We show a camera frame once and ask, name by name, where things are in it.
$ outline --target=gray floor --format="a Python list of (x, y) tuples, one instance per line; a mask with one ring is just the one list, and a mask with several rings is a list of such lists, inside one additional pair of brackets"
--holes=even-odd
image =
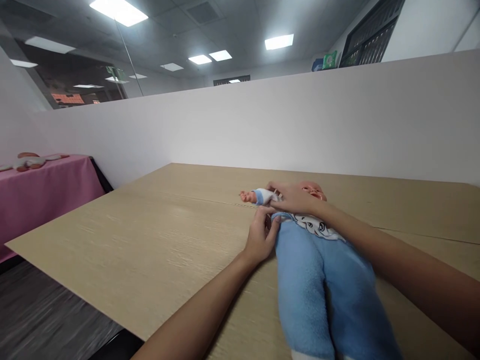
[(1, 360), (87, 360), (121, 329), (27, 261), (0, 275)]

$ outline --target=human hand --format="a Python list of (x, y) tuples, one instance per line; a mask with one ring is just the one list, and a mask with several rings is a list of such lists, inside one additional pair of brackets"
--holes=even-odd
[(270, 201), (270, 206), (277, 210), (292, 214), (312, 214), (319, 203), (319, 199), (292, 183), (270, 181), (266, 188), (273, 192), (277, 190), (282, 195), (282, 201)]
[(280, 216), (271, 222), (269, 215), (273, 213), (276, 213), (274, 208), (259, 206), (251, 222), (242, 255), (253, 266), (265, 260), (275, 246), (280, 228)]

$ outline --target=fluorescent light panel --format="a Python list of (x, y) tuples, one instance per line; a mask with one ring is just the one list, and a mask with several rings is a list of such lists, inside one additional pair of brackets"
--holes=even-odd
[(100, 89), (100, 88), (103, 88), (103, 86), (99, 86), (99, 85), (73, 85), (74, 88), (84, 88), (84, 89), (91, 89), (91, 88), (95, 88), (95, 89)]
[(25, 41), (25, 44), (59, 54), (66, 54), (72, 50), (75, 50), (75, 47), (63, 45), (59, 42), (51, 41), (38, 36), (29, 38), (27, 41)]
[(170, 70), (170, 71), (177, 71), (177, 70), (182, 70), (183, 69), (183, 67), (181, 67), (180, 65), (177, 65), (174, 62), (171, 62), (169, 64), (165, 64), (165, 65), (160, 65), (160, 67), (164, 68), (166, 70)]
[(189, 57), (188, 60), (190, 60), (191, 62), (194, 62), (195, 64), (197, 65), (202, 65), (202, 64), (206, 64), (206, 63), (211, 63), (212, 60), (210, 60), (208, 57), (206, 57), (205, 55), (198, 55), (198, 56), (194, 56), (194, 57)]
[(272, 37), (265, 40), (265, 47), (267, 50), (275, 50), (292, 46), (294, 43), (294, 34)]
[(21, 61), (21, 60), (12, 60), (10, 59), (11, 63), (15, 66), (19, 66), (22, 68), (33, 68), (36, 67), (38, 64), (34, 62), (28, 62), (28, 61)]
[(130, 81), (119, 80), (117, 77), (113, 77), (113, 76), (107, 77), (105, 80), (108, 80), (109, 82), (116, 83), (116, 84), (126, 84), (130, 82)]
[(228, 60), (228, 59), (232, 58), (232, 56), (229, 54), (229, 52), (227, 50), (213, 52), (213, 53), (208, 54), (208, 55), (210, 55), (212, 58), (214, 58), (215, 61)]
[(126, 27), (131, 27), (149, 18), (125, 0), (95, 0), (90, 7)]
[(137, 73), (135, 73), (135, 75), (131, 75), (131, 76), (129, 76), (129, 78), (132, 78), (132, 79), (135, 79), (135, 78), (136, 79), (145, 79), (145, 78), (147, 78), (147, 76), (145, 76), (145, 75), (140, 75), (140, 74), (137, 74)]

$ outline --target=pink table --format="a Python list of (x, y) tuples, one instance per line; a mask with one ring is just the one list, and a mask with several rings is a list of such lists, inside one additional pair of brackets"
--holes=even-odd
[(104, 194), (88, 156), (0, 172), (0, 263), (16, 255), (5, 243)]

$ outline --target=light wood tabletop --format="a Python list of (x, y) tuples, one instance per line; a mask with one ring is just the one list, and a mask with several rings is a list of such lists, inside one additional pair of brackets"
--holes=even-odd
[[(241, 190), (313, 180), (328, 201), (480, 280), (480, 189), (447, 182), (169, 164), (7, 244), (146, 340), (243, 249), (255, 212)], [(473, 357), (377, 281), (406, 359)], [(277, 262), (241, 292), (211, 359), (289, 359)]]

